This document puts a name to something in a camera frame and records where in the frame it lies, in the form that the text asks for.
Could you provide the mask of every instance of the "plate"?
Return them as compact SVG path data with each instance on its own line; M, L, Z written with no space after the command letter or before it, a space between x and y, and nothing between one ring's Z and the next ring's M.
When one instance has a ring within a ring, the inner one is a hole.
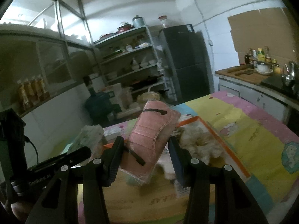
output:
M262 75L265 75L265 76L268 76L268 75L270 75L272 72L273 72L273 70L271 69L270 71L268 71L268 72L265 72L265 71L259 71L258 69L255 69L258 73L260 73L260 74L262 74Z

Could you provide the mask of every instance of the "refrigerator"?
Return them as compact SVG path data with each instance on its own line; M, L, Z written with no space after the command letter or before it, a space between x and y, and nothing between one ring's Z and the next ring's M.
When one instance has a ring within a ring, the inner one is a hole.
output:
M210 93L204 49L191 24L164 28L159 40L170 69L178 102Z

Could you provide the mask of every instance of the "silver screw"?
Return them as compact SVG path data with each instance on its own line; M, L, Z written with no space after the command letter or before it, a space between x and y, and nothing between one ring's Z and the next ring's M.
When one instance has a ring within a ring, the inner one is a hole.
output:
M68 170L68 166L67 165L63 165L61 168L60 168L61 171L66 171Z
M198 160L197 158L192 158L192 159L190 160L190 162L193 163L193 164L198 164L198 163L199 163L199 160Z
M100 163L102 162L102 160L99 159L99 158L96 158L96 159L94 159L92 162L93 162L94 164L100 164Z
M224 166L224 169L226 170L226 171L231 171L233 168L232 168L232 166L231 165L225 165Z

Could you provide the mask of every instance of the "white cabinet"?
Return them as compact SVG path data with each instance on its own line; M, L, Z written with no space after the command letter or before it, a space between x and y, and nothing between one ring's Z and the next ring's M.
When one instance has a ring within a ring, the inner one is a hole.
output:
M285 122L289 109L281 101L269 97L255 89L243 86L238 83L230 82L220 78L219 80L220 91L227 91L234 94L246 101L264 109L268 114L272 115L279 121Z

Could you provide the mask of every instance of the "metal kettle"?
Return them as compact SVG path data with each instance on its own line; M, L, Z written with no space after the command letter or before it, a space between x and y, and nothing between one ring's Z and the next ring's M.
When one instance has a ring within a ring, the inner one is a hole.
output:
M290 76L295 78L295 81L299 82L299 66L297 62L289 61L289 66L285 63L286 71Z

